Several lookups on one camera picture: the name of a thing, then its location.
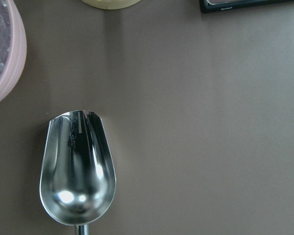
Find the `steel ice scoop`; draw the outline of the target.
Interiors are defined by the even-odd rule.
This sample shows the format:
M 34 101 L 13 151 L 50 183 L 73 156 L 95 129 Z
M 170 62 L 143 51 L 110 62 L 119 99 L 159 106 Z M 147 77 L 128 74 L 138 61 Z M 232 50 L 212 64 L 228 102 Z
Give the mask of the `steel ice scoop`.
M 88 235 L 90 223 L 111 206 L 116 191 L 113 159 L 101 118 L 70 111 L 49 122 L 39 193 L 47 214 L 75 234 Z

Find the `black mirrored tray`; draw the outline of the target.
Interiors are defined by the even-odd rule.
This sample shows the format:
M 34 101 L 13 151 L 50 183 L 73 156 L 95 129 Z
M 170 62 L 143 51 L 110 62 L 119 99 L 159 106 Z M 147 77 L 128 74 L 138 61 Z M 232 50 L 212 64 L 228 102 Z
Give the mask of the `black mirrored tray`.
M 199 0 L 198 2 L 202 13 L 213 13 L 261 5 L 293 2 L 293 0 Z

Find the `pink bowl of ice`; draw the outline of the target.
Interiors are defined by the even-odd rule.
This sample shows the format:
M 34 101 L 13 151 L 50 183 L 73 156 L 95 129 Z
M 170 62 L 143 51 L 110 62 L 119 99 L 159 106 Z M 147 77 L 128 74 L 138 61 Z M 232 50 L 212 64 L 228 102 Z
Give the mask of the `pink bowl of ice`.
M 0 102 L 23 72 L 27 53 L 23 20 L 12 0 L 0 0 Z

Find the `wooden cup tree stand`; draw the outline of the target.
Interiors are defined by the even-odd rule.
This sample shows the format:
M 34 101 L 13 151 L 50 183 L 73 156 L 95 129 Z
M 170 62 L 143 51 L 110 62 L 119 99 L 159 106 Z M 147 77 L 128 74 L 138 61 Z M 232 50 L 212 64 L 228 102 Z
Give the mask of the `wooden cup tree stand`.
M 140 0 L 81 0 L 83 3 L 99 9 L 117 10 L 133 6 Z

